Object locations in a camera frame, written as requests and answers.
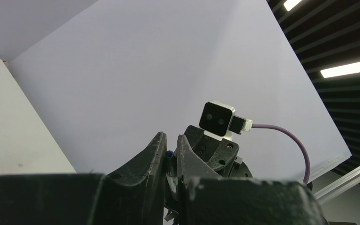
ceiling light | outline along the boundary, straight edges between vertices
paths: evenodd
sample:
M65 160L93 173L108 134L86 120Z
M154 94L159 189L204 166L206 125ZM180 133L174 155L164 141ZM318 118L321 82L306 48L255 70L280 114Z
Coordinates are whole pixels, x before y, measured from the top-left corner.
M360 62L321 70L321 74L324 78L355 73L360 73Z
M284 3L286 10L290 11L293 7L295 7L301 0L288 0Z

black slatted ceiling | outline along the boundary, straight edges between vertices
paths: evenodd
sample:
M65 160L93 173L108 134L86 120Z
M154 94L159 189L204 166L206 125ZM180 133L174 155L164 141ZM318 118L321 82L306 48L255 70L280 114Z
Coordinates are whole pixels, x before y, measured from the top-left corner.
M360 0L267 0L352 156L333 171L360 165L360 73L323 78L320 70L360 61Z

white panel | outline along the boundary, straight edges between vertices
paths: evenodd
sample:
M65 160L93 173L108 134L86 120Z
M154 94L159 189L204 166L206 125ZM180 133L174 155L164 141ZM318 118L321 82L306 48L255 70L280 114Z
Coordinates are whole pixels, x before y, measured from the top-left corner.
M0 175L74 172L0 60Z
M0 59L14 59L96 1L0 0Z
M158 131L173 149L212 99L296 134L314 172L350 156L263 0L100 0L9 69L79 172L115 170ZM255 177L302 178L287 136L252 130L234 141Z

camera housing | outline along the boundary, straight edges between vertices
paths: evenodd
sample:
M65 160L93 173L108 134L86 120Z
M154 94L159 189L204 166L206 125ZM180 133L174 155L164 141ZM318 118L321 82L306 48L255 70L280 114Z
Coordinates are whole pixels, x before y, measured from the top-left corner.
M199 127L218 136L225 136L235 115L235 108L217 101L210 101L203 108Z

metal bracket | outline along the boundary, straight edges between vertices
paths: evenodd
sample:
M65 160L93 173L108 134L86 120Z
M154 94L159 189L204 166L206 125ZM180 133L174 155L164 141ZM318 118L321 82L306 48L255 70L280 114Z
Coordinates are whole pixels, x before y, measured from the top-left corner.
M315 193L320 205L360 183L360 166Z

